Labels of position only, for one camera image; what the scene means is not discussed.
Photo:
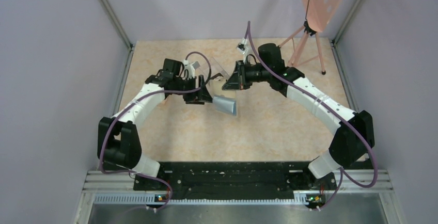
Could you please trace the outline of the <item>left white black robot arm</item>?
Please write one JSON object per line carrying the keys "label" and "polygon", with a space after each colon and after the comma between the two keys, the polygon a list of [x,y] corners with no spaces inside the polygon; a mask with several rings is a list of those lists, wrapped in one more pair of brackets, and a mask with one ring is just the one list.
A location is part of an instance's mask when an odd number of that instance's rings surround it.
{"label": "left white black robot arm", "polygon": [[165,185],[160,163],[143,153],[138,128],[169,95],[181,95],[187,104],[212,102],[204,77],[195,75],[197,68],[197,62],[165,59],[162,69],[145,80],[125,108],[99,121],[97,156],[101,171],[108,172],[104,167],[107,163],[116,166],[116,172],[146,175],[146,183],[152,189]]}

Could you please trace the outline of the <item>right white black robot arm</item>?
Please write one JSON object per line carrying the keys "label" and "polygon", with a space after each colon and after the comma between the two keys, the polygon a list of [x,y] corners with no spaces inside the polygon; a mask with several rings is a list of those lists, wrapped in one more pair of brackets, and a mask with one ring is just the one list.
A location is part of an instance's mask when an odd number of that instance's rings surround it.
{"label": "right white black robot arm", "polygon": [[223,90],[246,90],[253,83],[267,82],[283,96],[304,106],[334,135],[326,152],[310,162],[303,174],[303,183],[310,189],[318,188],[324,176],[357,161],[374,147],[372,116],[342,106],[320,91],[295,67],[285,66],[280,48],[266,43],[258,48],[262,62],[251,64],[238,60]]}

